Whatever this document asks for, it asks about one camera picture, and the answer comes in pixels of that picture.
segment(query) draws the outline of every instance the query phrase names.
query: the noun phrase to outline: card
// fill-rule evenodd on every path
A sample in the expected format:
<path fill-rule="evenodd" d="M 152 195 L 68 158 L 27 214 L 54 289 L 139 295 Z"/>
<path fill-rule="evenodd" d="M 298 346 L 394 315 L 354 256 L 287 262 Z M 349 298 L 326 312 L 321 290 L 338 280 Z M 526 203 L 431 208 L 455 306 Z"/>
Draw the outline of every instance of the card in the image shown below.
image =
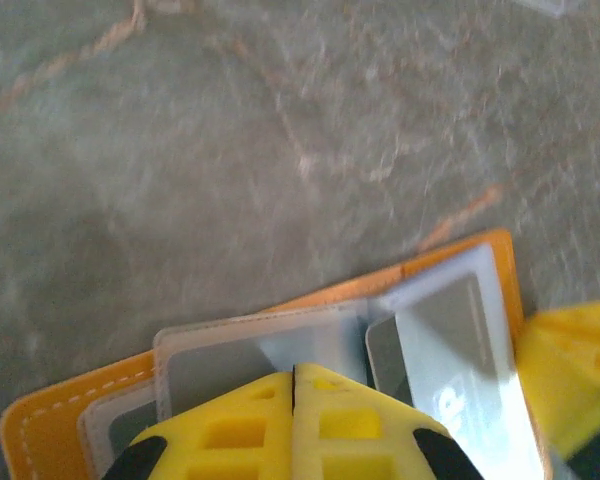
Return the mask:
<path fill-rule="evenodd" d="M 102 478 L 131 440 L 156 422 L 156 398 L 151 380 L 91 403 L 78 418 L 91 478 Z"/>
<path fill-rule="evenodd" d="M 485 478 L 544 478 L 491 248 L 443 262 L 379 302 L 395 317 L 367 333 L 377 388 L 445 425 Z M 383 331 L 397 333 L 392 353 Z"/>
<path fill-rule="evenodd" d="M 296 363 L 367 384 L 366 300 L 162 330 L 154 340 L 158 418 L 167 419 Z"/>

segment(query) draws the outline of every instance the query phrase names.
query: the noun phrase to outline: card holder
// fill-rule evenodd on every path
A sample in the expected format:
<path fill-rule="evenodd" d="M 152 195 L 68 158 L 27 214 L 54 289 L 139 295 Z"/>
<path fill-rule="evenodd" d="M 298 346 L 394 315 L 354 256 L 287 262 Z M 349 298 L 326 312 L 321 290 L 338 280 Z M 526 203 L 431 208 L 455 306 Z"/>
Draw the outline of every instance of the card holder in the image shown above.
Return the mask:
<path fill-rule="evenodd" d="M 272 307 L 283 311 L 342 302 L 385 292 L 402 280 L 443 260 L 487 243 L 494 252 L 509 329 L 515 343 L 523 315 L 511 235 L 498 229 L 465 238 L 397 265 L 324 288 Z M 89 480 L 80 443 L 78 418 L 94 401 L 153 378 L 153 354 L 145 352 L 16 400 L 3 413 L 0 442 L 14 480 L 65 478 Z M 62 445 L 62 449 L 49 445 Z"/>

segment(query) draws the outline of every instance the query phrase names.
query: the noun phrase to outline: yellow plastic object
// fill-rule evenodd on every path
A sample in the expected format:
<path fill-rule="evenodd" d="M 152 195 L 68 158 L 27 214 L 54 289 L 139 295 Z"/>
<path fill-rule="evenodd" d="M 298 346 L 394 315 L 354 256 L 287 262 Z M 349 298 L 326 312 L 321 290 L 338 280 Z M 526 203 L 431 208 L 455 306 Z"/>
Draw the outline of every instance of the yellow plastic object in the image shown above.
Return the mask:
<path fill-rule="evenodd" d="M 293 480 L 435 480 L 413 432 L 448 437 L 438 422 L 319 365 L 298 365 L 295 383 Z"/>
<path fill-rule="evenodd" d="M 516 363 L 540 430 L 571 457 L 600 432 L 600 303 L 533 317 Z"/>
<path fill-rule="evenodd" d="M 292 374 L 274 373 L 146 429 L 167 448 L 151 480 L 285 480 L 291 468 Z"/>

